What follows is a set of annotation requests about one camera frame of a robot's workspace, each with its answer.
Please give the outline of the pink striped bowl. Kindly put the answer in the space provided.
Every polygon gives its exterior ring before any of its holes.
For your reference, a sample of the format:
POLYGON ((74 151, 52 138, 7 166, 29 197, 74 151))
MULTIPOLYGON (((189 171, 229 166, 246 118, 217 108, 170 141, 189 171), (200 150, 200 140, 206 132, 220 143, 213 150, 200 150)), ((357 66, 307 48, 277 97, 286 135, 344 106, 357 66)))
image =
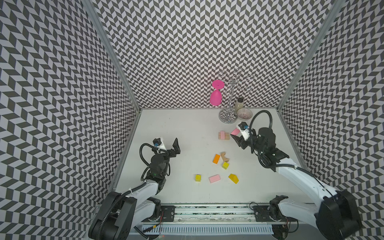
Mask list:
POLYGON ((253 117, 253 112, 247 108, 241 108, 237 111, 237 116, 241 120, 249 120, 253 117))

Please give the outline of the yellow cube right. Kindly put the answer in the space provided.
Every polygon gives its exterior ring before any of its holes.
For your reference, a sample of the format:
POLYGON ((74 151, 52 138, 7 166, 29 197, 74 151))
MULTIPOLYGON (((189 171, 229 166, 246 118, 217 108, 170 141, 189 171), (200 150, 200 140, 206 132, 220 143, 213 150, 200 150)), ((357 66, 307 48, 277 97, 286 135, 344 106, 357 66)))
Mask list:
POLYGON ((227 162, 224 162, 223 165, 222 165, 222 167, 223 167, 224 169, 227 169, 228 166, 229 166, 229 163, 227 163, 227 162))

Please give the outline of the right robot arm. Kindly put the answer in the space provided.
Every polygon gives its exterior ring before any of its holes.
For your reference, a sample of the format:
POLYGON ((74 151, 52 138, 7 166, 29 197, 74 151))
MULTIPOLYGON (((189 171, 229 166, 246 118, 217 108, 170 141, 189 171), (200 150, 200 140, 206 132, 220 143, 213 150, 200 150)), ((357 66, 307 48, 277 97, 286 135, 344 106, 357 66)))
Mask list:
POLYGON ((299 167, 285 152, 276 146, 273 118, 269 111, 268 127, 255 131, 252 124, 241 122, 238 134, 231 134, 243 150, 251 149, 260 165, 288 179, 313 202, 298 203, 280 195, 270 200, 267 208, 272 221, 296 220, 315 227, 327 240, 344 240, 362 229, 356 198, 347 190, 339 191, 318 180, 312 173, 299 167))

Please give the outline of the yellow cube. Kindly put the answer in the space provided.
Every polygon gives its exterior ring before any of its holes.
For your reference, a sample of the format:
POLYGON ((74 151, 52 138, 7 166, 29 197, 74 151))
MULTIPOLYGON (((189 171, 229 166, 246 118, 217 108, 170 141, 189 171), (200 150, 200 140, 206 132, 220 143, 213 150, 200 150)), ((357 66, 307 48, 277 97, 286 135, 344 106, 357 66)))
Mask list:
POLYGON ((227 162, 224 162, 223 165, 222 165, 222 167, 223 167, 224 169, 227 169, 228 166, 229 166, 229 163, 227 163, 227 162))
POLYGON ((201 182, 201 178, 202 178, 201 175, 195 175, 195 181, 196 182, 201 182))

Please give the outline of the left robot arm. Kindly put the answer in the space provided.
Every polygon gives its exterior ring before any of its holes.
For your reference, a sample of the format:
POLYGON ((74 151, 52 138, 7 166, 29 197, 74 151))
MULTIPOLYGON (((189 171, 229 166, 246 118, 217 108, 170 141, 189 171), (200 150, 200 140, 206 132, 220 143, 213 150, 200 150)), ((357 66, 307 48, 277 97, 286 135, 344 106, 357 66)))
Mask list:
POLYGON ((164 188, 166 178, 171 174, 170 159, 180 153, 177 139, 169 150, 162 138, 154 139, 152 144, 143 143, 139 156, 146 168, 141 175, 141 184, 123 193, 107 194, 88 237, 92 240, 125 240, 143 220, 162 221, 161 201, 155 195, 164 188))

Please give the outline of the chrome glass holder stand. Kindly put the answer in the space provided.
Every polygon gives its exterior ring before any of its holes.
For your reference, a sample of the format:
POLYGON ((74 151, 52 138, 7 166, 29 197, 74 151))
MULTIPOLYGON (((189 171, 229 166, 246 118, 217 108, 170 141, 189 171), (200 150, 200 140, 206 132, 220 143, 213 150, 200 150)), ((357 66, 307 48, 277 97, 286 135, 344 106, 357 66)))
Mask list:
POLYGON ((254 75, 246 75, 243 80, 241 80, 240 77, 241 70, 239 69, 235 69, 232 75, 227 71, 219 72, 219 79, 228 86, 227 104, 219 113, 220 121, 225 124, 233 124, 238 118, 237 111, 235 111, 233 107, 236 87, 241 84, 252 83, 255 79, 254 75))

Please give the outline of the pink plastic wine glass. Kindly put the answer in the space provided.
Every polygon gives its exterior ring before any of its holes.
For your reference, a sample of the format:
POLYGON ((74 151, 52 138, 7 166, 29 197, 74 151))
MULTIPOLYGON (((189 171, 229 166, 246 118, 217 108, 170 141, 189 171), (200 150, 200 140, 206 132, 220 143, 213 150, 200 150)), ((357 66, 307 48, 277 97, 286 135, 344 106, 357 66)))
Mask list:
POLYGON ((210 104, 213 106, 219 106, 223 101, 223 95, 221 90, 225 87, 225 83, 221 80, 215 80, 212 83, 215 89, 210 96, 210 104))

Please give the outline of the yellow wedge block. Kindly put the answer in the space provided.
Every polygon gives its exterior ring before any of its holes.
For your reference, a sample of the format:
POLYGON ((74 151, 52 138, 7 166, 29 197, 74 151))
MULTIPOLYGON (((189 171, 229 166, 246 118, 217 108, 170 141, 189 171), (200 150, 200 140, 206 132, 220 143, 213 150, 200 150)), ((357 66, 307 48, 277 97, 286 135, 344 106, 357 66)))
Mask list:
POLYGON ((230 179, 233 183, 235 183, 235 184, 237 184, 237 183, 239 182, 239 178, 238 178, 237 175, 235 175, 235 174, 230 174, 230 175, 229 175, 229 179, 230 179))

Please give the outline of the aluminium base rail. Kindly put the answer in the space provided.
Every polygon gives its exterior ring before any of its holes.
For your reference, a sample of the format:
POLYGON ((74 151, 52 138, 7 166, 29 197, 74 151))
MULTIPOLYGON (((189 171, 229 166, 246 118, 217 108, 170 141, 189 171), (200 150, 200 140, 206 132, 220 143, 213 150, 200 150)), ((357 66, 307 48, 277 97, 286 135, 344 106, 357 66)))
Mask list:
POLYGON ((266 204, 175 204, 163 205, 154 199, 136 210, 119 204, 109 211, 102 206, 90 230, 90 239, 125 240, 138 235, 147 240, 165 236, 271 235, 285 240, 301 227, 314 229, 297 217, 273 220, 266 204))

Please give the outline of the spice jar black lid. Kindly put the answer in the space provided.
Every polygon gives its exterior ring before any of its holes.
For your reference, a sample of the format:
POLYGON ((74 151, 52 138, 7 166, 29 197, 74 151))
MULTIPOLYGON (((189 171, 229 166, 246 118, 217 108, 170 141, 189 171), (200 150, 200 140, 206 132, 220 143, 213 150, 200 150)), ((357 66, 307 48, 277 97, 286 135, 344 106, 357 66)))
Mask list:
POLYGON ((239 109, 242 109, 243 107, 244 107, 244 98, 243 97, 237 98, 235 103, 235 111, 237 112, 239 109))

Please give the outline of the orange block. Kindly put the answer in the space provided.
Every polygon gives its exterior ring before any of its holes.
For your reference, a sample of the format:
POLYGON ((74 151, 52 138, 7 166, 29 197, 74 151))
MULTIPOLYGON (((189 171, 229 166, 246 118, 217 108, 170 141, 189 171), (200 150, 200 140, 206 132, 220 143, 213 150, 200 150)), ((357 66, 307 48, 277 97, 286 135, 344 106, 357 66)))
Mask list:
POLYGON ((213 163, 217 165, 218 162, 219 162, 219 160, 220 160, 220 158, 221 158, 221 156, 218 155, 218 154, 216 154, 216 155, 214 156, 213 163))

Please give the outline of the yellow cube left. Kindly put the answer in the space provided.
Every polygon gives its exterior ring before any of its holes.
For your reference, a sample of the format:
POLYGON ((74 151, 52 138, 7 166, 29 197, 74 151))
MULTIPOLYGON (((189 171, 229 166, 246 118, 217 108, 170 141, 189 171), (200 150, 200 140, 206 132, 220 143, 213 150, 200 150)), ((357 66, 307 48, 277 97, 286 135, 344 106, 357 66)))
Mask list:
POLYGON ((201 182, 201 178, 202 178, 201 175, 195 175, 195 181, 196 182, 201 182))

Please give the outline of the natural wood arch block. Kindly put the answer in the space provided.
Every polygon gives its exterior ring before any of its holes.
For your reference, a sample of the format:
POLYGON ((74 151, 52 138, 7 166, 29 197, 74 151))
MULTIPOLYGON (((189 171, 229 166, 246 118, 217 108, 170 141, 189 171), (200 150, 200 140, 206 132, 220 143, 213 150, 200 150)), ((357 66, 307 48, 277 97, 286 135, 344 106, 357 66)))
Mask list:
POLYGON ((226 157, 226 152, 221 152, 221 158, 226 163, 228 163, 230 160, 229 158, 226 157))

